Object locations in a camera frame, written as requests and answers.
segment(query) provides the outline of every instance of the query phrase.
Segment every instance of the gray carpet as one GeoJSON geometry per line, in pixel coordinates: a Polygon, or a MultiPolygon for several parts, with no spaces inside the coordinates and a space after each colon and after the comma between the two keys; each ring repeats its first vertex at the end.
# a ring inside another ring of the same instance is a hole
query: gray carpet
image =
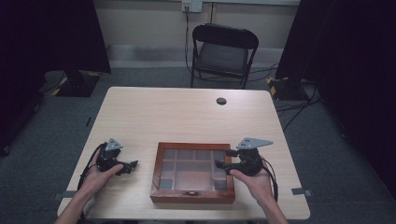
{"type": "MultiPolygon", "coordinates": [[[[48,73],[43,90],[61,75],[48,73]]],[[[247,89],[268,90],[265,79],[260,79],[265,75],[252,74],[250,79],[258,80],[249,82],[247,89]]],[[[66,189],[112,86],[188,88],[190,75],[186,68],[117,68],[100,78],[91,98],[55,97],[47,91],[38,112],[10,145],[10,155],[0,158],[0,223],[55,220],[60,201],[52,196],[66,189]]],[[[196,79],[195,87],[240,88],[233,79],[196,79]]],[[[313,87],[306,86],[306,91],[311,94],[313,87]]],[[[275,101],[279,109],[299,103],[275,101]]],[[[279,112],[282,126],[297,111],[279,112]]],[[[285,131],[303,188],[314,194],[307,197],[311,218],[290,223],[396,223],[396,203],[370,164],[341,134],[336,118],[322,103],[306,108],[285,131]]]]}

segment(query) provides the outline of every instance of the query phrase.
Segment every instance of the wooden box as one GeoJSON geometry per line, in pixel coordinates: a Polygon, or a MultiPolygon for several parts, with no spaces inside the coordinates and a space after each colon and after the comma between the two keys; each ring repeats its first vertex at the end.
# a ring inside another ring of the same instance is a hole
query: wooden box
{"type": "Polygon", "coordinates": [[[231,162],[229,144],[160,142],[150,198],[154,203],[233,203],[233,177],[214,159],[231,162]]]}

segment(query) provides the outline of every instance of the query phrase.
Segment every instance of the electrical outlet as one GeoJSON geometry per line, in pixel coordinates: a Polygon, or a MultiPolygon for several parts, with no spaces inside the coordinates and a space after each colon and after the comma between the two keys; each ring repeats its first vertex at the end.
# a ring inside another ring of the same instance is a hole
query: electrical outlet
{"type": "Polygon", "coordinates": [[[191,3],[191,1],[181,1],[181,11],[192,12],[192,3],[191,3]]]}
{"type": "Polygon", "coordinates": [[[192,1],[191,11],[192,12],[202,12],[202,1],[192,1]]]}

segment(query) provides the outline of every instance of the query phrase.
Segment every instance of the chair backrest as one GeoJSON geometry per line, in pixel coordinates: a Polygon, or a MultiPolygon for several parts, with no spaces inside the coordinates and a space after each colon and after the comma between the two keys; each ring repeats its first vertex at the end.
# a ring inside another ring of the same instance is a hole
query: chair backrest
{"type": "Polygon", "coordinates": [[[256,49],[259,46],[259,38],[249,30],[214,23],[205,23],[195,27],[192,31],[192,39],[194,44],[198,40],[240,49],[256,49]]]}

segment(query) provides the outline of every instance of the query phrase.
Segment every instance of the wall baseboard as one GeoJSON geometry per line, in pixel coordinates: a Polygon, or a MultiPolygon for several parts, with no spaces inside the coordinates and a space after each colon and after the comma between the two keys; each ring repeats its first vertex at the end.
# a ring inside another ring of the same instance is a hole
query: wall baseboard
{"type": "MultiPolygon", "coordinates": [[[[109,45],[106,48],[110,67],[184,67],[186,54],[181,47],[109,45]]],[[[252,67],[270,67],[279,63],[283,49],[258,49],[252,67]]],[[[192,48],[188,50],[191,66],[192,48]]]]}

